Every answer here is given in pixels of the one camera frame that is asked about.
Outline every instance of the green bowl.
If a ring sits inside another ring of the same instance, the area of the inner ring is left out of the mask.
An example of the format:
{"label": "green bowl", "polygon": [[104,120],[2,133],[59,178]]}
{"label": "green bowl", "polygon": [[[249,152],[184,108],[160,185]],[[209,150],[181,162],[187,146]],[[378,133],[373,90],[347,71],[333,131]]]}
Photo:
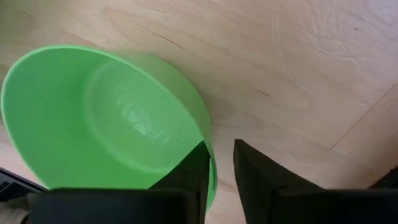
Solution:
{"label": "green bowl", "polygon": [[50,189],[147,189],[204,140],[207,209],[213,202],[208,111],[193,85],[151,54],[33,50],[10,68],[1,110],[15,147]]}

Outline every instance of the black object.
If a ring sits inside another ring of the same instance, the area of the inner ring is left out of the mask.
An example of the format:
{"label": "black object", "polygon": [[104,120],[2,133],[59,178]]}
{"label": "black object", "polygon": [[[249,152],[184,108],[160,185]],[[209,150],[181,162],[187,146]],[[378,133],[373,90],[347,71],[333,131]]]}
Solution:
{"label": "black object", "polygon": [[398,222],[396,189],[325,190],[240,139],[234,167],[247,224]]}
{"label": "black object", "polygon": [[12,172],[0,168],[0,202],[25,196],[28,193],[41,192],[44,187],[30,182]]}
{"label": "black object", "polygon": [[210,155],[204,142],[147,190],[58,189],[42,194],[31,224],[201,224]]}

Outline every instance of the wood grain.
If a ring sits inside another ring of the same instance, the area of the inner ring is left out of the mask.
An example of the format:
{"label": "wood grain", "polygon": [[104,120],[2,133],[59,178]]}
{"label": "wood grain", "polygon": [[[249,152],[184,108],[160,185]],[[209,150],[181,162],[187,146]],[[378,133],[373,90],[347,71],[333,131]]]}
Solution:
{"label": "wood grain", "polygon": [[390,90],[333,147],[333,151],[370,167],[361,170],[368,184],[398,166],[398,85]]}
{"label": "wood grain", "polygon": [[[398,162],[398,123],[371,113],[391,105],[375,103],[398,81],[397,34],[393,0],[0,0],[0,77],[48,44],[160,56],[211,113],[220,184],[207,222],[244,223],[234,138],[322,187],[366,187]],[[9,151],[0,166],[17,170]]]}

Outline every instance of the plywood surface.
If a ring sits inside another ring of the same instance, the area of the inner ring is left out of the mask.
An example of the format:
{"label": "plywood surface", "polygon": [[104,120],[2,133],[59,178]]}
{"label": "plywood surface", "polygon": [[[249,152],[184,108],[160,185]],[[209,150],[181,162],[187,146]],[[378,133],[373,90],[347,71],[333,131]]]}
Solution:
{"label": "plywood surface", "polygon": [[[234,138],[322,187],[366,187],[395,165],[397,1],[0,0],[1,78],[64,43],[152,52],[195,84],[220,177],[208,223],[244,223]],[[31,177],[1,141],[0,166]]]}

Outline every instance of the plastic bowl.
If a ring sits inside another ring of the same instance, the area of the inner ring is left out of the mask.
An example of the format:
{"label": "plastic bowl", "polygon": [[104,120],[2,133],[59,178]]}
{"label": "plastic bowl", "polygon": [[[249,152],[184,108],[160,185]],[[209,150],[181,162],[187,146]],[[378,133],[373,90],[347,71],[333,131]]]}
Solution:
{"label": "plastic bowl", "polygon": [[202,140],[210,117],[193,85],[149,54],[42,47],[9,70],[1,109],[12,142],[50,189],[147,189]]}

